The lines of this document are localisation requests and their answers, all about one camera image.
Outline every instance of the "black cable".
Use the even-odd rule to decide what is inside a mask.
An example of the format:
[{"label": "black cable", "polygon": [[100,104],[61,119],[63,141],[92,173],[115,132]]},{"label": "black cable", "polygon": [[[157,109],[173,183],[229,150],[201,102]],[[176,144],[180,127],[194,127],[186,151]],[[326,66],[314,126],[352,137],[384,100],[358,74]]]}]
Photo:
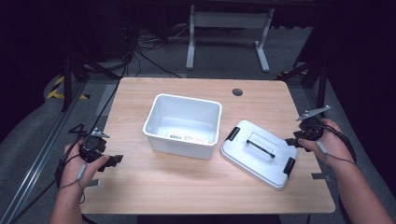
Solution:
[{"label": "black cable", "polygon": [[159,67],[159,68],[160,68],[161,70],[163,70],[164,72],[166,72],[166,73],[168,73],[168,74],[172,74],[172,75],[174,75],[174,76],[176,76],[176,77],[182,78],[182,77],[179,76],[178,74],[175,74],[175,73],[173,73],[173,72],[170,72],[170,71],[168,71],[168,70],[162,68],[161,66],[159,66],[158,64],[156,64],[154,61],[152,61],[150,58],[146,57],[146,56],[145,56],[142,52],[140,52],[139,50],[136,50],[136,52],[137,52],[138,54],[140,54],[143,58],[147,59],[149,62],[151,62],[151,63],[153,63],[154,65],[156,65],[157,67]]},{"label": "black cable", "polygon": [[61,189],[65,189],[67,187],[70,187],[70,186],[76,184],[77,182],[78,182],[78,180],[76,179],[75,181],[71,182],[70,184],[66,184],[64,186],[61,186],[60,188],[58,188],[58,191],[61,190]]},{"label": "black cable", "polygon": [[[113,65],[113,66],[110,66],[110,67],[105,67],[105,69],[107,69],[108,71],[114,71],[114,70],[122,68],[123,66],[125,66],[125,64],[128,64],[132,60],[132,58],[131,57],[127,57],[127,55],[125,55],[124,57],[126,58],[126,61],[124,61],[124,62],[121,61],[121,63],[119,63],[119,64],[116,64],[116,65]],[[98,71],[96,69],[92,69],[92,68],[87,68],[86,67],[85,70],[87,70],[87,72],[92,73],[92,74],[100,73],[100,71]]]},{"label": "black cable", "polygon": [[77,155],[75,155],[75,156],[73,156],[72,158],[70,158],[69,160],[67,160],[64,164],[67,164],[67,163],[69,163],[71,160],[73,160],[75,157],[78,157],[79,156],[79,154],[77,154]]},{"label": "black cable", "polygon": [[176,35],[170,35],[168,36],[165,40],[160,39],[158,37],[156,37],[155,35],[145,32],[145,33],[140,33],[139,37],[136,39],[138,44],[147,44],[149,42],[152,42],[152,46],[151,47],[143,47],[141,45],[139,45],[139,48],[142,51],[150,51],[150,50],[157,50],[162,48],[163,46],[166,46],[168,44],[172,44],[172,43],[176,43],[177,41],[183,39],[184,34],[186,33],[186,31],[188,31],[189,26],[185,27],[184,29],[182,29],[181,31],[179,31]]},{"label": "black cable", "polygon": [[332,154],[329,154],[329,153],[325,153],[324,155],[325,155],[325,159],[326,159],[326,156],[330,156],[330,157],[333,157],[333,158],[335,158],[335,159],[337,159],[339,161],[347,161],[347,162],[351,163],[352,165],[356,166],[358,169],[360,169],[360,167],[353,161],[349,161],[349,160],[346,160],[346,159],[343,159],[343,158],[339,158],[339,157],[336,157],[336,156],[334,156]]},{"label": "black cable", "polygon": [[66,164],[65,161],[66,159],[69,157],[69,154],[71,152],[71,150],[73,149],[73,147],[76,145],[76,143],[79,141],[79,139],[81,139],[82,134],[78,134],[77,138],[73,141],[72,144],[70,144],[70,147],[67,149],[67,151],[64,153],[64,156],[61,159],[61,162],[59,164]]},{"label": "black cable", "polygon": [[137,75],[139,75],[142,72],[142,66],[140,64],[140,59],[136,57],[136,55],[134,55],[134,57],[137,59],[137,62],[139,64],[139,71],[136,74],[134,74],[134,76],[137,77]]},{"label": "black cable", "polygon": [[337,130],[334,129],[334,127],[329,126],[329,125],[309,125],[308,127],[322,128],[322,129],[325,129],[331,133],[334,133],[346,145],[346,148],[348,149],[349,153],[351,154],[353,161],[356,163],[357,158],[356,158],[355,149],[353,148],[352,144],[349,141],[349,138],[346,135],[344,135],[341,132],[338,132]]},{"label": "black cable", "polygon": [[32,207],[46,192],[52,187],[52,185],[56,182],[54,179],[46,188],[44,188],[20,213],[12,219],[10,223],[14,223],[18,218],[20,218],[30,207]]},{"label": "black cable", "polygon": [[308,214],[308,218],[306,219],[305,224],[309,224],[311,222],[311,214]]},{"label": "black cable", "polygon": [[117,89],[118,89],[118,87],[119,87],[119,85],[120,85],[120,81],[121,81],[121,79],[123,78],[124,72],[125,72],[125,70],[126,70],[127,68],[128,68],[128,64],[125,65],[124,70],[122,71],[122,74],[121,74],[121,76],[120,76],[120,79],[119,79],[119,81],[117,82],[116,88],[114,88],[114,91],[111,93],[111,95],[110,95],[110,97],[108,98],[107,102],[106,102],[105,105],[103,106],[103,108],[102,108],[100,114],[98,115],[96,121],[95,121],[94,124],[92,125],[92,128],[91,128],[91,130],[90,130],[90,133],[92,133],[92,131],[95,129],[97,123],[99,122],[99,119],[102,117],[103,112],[105,112],[105,109],[106,109],[108,103],[110,102],[111,98],[113,98],[113,95],[116,93],[116,91],[117,91]]},{"label": "black cable", "polygon": [[82,220],[85,221],[86,223],[89,223],[89,224],[96,224],[96,222],[90,220],[90,219],[87,218],[84,214],[81,214],[81,216],[82,216]]}]

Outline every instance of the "gray floor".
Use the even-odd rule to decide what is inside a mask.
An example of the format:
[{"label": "gray floor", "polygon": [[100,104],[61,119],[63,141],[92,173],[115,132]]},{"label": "gray floor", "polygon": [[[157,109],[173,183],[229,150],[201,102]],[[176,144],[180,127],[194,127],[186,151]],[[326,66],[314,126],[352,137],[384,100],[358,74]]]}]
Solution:
[{"label": "gray floor", "polygon": [[[185,69],[188,40],[181,37],[177,42],[164,45],[160,49],[144,51],[144,54],[162,68],[172,71],[182,77],[188,78],[235,78],[235,79],[274,79],[279,72],[289,71],[297,57],[303,43],[310,33],[310,29],[271,29],[264,45],[264,51],[271,68],[271,72],[264,74],[260,68],[258,57],[252,43],[260,36],[260,32],[245,30],[239,34],[230,34],[230,31],[221,32],[219,30],[202,30],[197,32],[196,51],[194,69]],[[151,42],[142,44],[150,46]],[[128,76],[134,77],[139,70],[139,77],[171,77],[162,69],[153,65],[142,56],[136,57],[129,64]],[[54,79],[43,90],[43,95],[47,97],[55,80],[59,74],[54,74]],[[304,90],[299,84],[300,77],[295,77],[288,81],[290,93],[296,104],[299,113],[306,109],[314,108],[315,94],[317,88]],[[113,80],[103,78],[101,75],[92,75],[92,78],[85,84],[80,85],[84,94],[89,94],[89,100],[76,100],[73,110],[69,114],[61,114],[63,106],[61,99],[50,98],[46,103],[26,117],[0,145],[0,192],[1,204],[0,213],[9,214],[18,210],[10,208],[10,204],[16,204],[16,195],[26,176],[32,176],[29,171],[35,164],[37,155],[42,153],[43,147],[50,145],[48,157],[43,160],[42,169],[36,170],[32,188],[26,189],[25,197],[19,200],[20,205],[26,206],[33,198],[41,192],[53,179],[58,160],[61,158],[64,146],[70,143],[75,136],[67,133],[71,128],[83,123],[86,129],[90,129],[96,120],[97,111],[108,99],[109,93],[116,84]],[[328,83],[326,92],[326,104],[332,109],[326,113],[330,119],[336,120],[344,133],[349,136],[357,152],[358,165],[366,176],[368,182],[373,187],[383,204],[396,219],[396,201],[390,193],[387,185],[371,164],[361,146],[358,137],[353,132],[353,127],[349,125],[343,108],[332,91],[331,84]],[[59,132],[55,132],[56,121],[59,117],[66,117]],[[106,125],[107,116],[102,116],[97,127],[103,129]],[[55,136],[53,144],[49,144],[47,139],[50,135]],[[344,223],[338,206],[338,192],[334,181],[328,183],[329,189],[336,203],[337,209],[332,214],[314,214],[311,223]],[[35,203],[26,213],[21,216],[16,223],[46,223],[49,220],[51,209],[56,194],[55,187],[49,189],[43,197]],[[89,216],[97,223],[135,223],[135,216]],[[305,223],[307,215],[282,215],[282,223]]]}]

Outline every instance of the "metal stand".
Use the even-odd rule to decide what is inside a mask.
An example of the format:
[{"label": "metal stand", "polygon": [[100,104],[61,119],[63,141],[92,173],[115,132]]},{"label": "metal stand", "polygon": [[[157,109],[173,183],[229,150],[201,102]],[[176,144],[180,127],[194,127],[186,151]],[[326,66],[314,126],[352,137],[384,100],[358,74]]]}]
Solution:
[{"label": "metal stand", "polygon": [[286,75],[278,77],[276,80],[286,81],[289,78],[294,77],[307,69],[308,72],[301,81],[301,85],[303,86],[303,88],[311,89],[319,78],[317,108],[322,108],[325,106],[324,100],[327,82],[327,69],[323,60],[313,61],[300,65],[288,72]]},{"label": "metal stand", "polygon": [[107,77],[120,79],[119,76],[105,69],[96,62],[88,60],[74,52],[67,53],[64,56],[64,107],[62,112],[66,111],[72,100],[72,73],[77,82],[86,82],[90,78],[83,64],[89,65]]},{"label": "metal stand", "polygon": [[265,73],[269,72],[270,67],[262,47],[267,37],[273,14],[273,9],[269,9],[267,13],[195,12],[195,6],[192,5],[190,11],[190,43],[187,53],[187,70],[192,70],[194,67],[195,27],[225,27],[262,29],[262,38],[260,41],[255,41],[254,45],[259,56],[262,71]]}]

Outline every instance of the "hand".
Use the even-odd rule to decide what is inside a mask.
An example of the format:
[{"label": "hand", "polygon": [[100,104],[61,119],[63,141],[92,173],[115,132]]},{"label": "hand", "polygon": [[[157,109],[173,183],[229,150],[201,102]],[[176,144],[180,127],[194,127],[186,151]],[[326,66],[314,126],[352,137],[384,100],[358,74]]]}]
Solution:
[{"label": "hand", "polygon": [[[82,141],[78,141],[66,158],[66,161],[70,161],[64,167],[61,185],[49,223],[69,224],[82,222],[81,208],[79,207],[82,191],[91,183],[96,171],[109,159],[108,155],[103,155],[96,161],[87,163],[81,179],[77,181],[79,170],[85,164],[85,161],[78,155],[81,144]],[[64,153],[69,148],[70,145],[66,146]]]},{"label": "hand", "polygon": [[[73,158],[74,156],[79,154],[79,148],[80,148],[81,144],[82,144],[82,140],[78,141],[74,145],[74,147],[70,151],[69,156],[66,160],[69,160],[70,158]],[[64,153],[66,153],[66,151],[69,148],[70,148],[70,145],[66,146],[64,148]],[[84,173],[83,173],[81,179],[79,180],[79,184],[82,189],[85,189],[86,187],[88,187],[90,185],[96,171],[102,165],[104,165],[108,161],[108,159],[109,159],[109,156],[104,154],[102,157],[98,158],[96,161],[86,164],[87,166],[84,170]],[[71,159],[66,164],[66,166],[64,167],[64,173],[62,175],[60,188],[76,182],[78,172],[84,163],[85,163],[85,161],[80,156],[76,156],[75,158]]]},{"label": "hand", "polygon": [[[337,125],[337,123],[335,123],[331,119],[323,119],[322,123],[323,125],[329,125],[333,127],[336,131],[341,132],[341,129]],[[352,156],[349,153],[349,150],[347,149],[347,146],[334,133],[328,130],[324,130],[323,135],[320,137],[318,141],[327,149],[329,155],[332,155],[334,157],[343,160],[353,161]],[[317,143],[315,141],[299,139],[299,144],[305,148],[312,150],[315,153],[315,155],[322,161],[324,161],[326,158],[325,162],[333,169],[340,169],[343,165],[348,163],[342,160],[338,160],[334,157],[329,157],[329,156],[325,157],[325,154],[318,148]]]}]

